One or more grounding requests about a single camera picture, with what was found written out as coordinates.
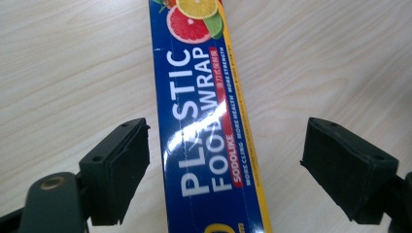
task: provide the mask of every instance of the wood grain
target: wood grain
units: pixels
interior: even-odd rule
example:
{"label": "wood grain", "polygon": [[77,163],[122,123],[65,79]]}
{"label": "wood grain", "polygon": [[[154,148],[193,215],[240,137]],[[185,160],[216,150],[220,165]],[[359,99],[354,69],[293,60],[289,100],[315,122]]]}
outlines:
{"label": "wood grain", "polygon": [[[387,232],[350,222],[299,165],[308,117],[412,171],[412,2],[224,1],[274,232]],[[119,123],[146,117],[152,163],[124,224],[167,232],[148,1],[0,2],[0,216]]]}

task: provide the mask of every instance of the light wood surface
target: light wood surface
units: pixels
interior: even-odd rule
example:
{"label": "light wood surface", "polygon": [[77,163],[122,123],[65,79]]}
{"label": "light wood surface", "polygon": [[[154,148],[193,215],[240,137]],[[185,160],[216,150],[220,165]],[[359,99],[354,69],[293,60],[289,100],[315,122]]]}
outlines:
{"label": "light wood surface", "polygon": [[[274,232],[387,232],[350,222],[299,160],[321,117],[412,171],[412,1],[224,6]],[[91,232],[167,232],[148,0],[0,1],[0,216],[136,117],[152,163],[123,225]]]}

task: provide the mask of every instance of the black plastic part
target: black plastic part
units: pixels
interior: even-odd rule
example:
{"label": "black plastic part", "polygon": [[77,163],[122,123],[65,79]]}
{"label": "black plastic part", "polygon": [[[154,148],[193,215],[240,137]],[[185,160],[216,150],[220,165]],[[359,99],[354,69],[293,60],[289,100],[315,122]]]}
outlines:
{"label": "black plastic part", "polygon": [[397,159],[334,122],[311,117],[301,164],[349,220],[380,223],[382,197],[374,194],[395,177]]}
{"label": "black plastic part", "polygon": [[93,225],[122,223],[150,163],[144,118],[117,127],[81,161],[86,215]]}
{"label": "black plastic part", "polygon": [[412,232],[411,175],[406,177],[406,181],[400,177],[393,178],[378,192],[385,213],[392,218],[390,232]]}
{"label": "black plastic part", "polygon": [[6,216],[0,217],[0,232],[17,233],[22,213],[23,209],[18,209]]}
{"label": "black plastic part", "polygon": [[40,232],[88,232],[74,174],[49,175],[31,185],[18,233]]}

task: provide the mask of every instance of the plastic food wrap box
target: plastic food wrap box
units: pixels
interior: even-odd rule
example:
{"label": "plastic food wrap box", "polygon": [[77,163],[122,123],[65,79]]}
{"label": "plastic food wrap box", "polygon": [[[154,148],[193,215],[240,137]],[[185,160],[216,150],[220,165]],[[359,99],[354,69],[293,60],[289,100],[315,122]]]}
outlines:
{"label": "plastic food wrap box", "polygon": [[178,1],[150,0],[169,232],[272,232],[222,2]]}

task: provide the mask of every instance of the citrus fruit image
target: citrus fruit image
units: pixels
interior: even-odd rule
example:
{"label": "citrus fruit image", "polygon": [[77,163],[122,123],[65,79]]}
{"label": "citrus fruit image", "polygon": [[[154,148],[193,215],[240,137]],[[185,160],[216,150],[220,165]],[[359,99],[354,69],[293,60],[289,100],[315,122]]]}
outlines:
{"label": "citrus fruit image", "polygon": [[176,6],[176,0],[164,0],[163,5],[166,6],[168,9]]}
{"label": "citrus fruit image", "polygon": [[183,15],[193,19],[212,17],[218,11],[218,0],[176,0]]}
{"label": "citrus fruit image", "polygon": [[200,44],[211,38],[203,20],[183,15],[177,6],[167,14],[167,27],[176,39],[187,44]]}
{"label": "citrus fruit image", "polygon": [[219,12],[215,13],[212,17],[203,19],[206,24],[209,34],[213,39],[220,39],[223,35],[223,20]]}

